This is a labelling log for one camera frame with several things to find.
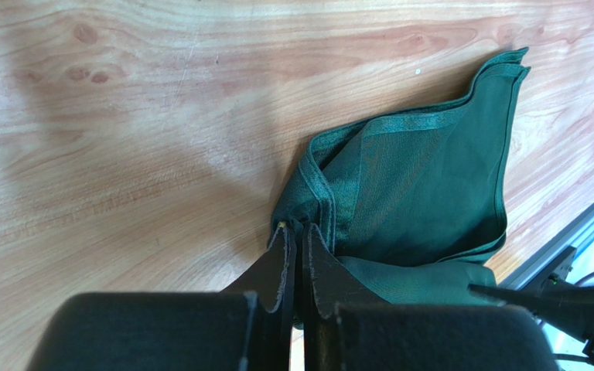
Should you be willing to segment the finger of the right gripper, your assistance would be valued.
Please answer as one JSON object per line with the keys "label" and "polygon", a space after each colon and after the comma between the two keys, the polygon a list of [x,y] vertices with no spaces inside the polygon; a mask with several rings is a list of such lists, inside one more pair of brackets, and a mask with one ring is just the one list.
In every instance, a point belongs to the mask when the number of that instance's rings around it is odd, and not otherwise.
{"label": "finger of the right gripper", "polygon": [[594,340],[594,286],[560,288],[536,296],[530,292],[471,284],[469,290],[533,312],[579,341]]}

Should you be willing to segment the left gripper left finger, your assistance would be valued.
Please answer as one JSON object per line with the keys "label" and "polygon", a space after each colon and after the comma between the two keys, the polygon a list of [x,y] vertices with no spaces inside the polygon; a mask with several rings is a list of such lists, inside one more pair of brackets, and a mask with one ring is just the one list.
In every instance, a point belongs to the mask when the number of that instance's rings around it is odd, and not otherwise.
{"label": "left gripper left finger", "polygon": [[222,290],[243,294],[251,310],[240,370],[289,369],[296,253],[294,232],[280,222],[265,253]]}

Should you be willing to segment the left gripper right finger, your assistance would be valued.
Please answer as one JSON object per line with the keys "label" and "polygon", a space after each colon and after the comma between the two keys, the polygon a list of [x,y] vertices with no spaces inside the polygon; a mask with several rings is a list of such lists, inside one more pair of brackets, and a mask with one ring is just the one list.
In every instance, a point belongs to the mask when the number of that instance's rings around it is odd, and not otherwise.
{"label": "left gripper right finger", "polygon": [[357,280],[329,251],[319,226],[302,234],[302,321],[306,370],[346,370],[357,330],[350,309],[385,300]]}

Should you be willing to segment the dark green cloth napkin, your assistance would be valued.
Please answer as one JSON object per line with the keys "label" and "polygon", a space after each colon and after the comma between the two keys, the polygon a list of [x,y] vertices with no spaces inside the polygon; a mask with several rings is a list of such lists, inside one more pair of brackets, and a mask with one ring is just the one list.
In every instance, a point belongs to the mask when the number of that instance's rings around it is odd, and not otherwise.
{"label": "dark green cloth napkin", "polygon": [[271,215],[394,305],[485,305],[507,239],[504,176],[526,49],[487,60],[455,100],[370,117],[308,143]]}

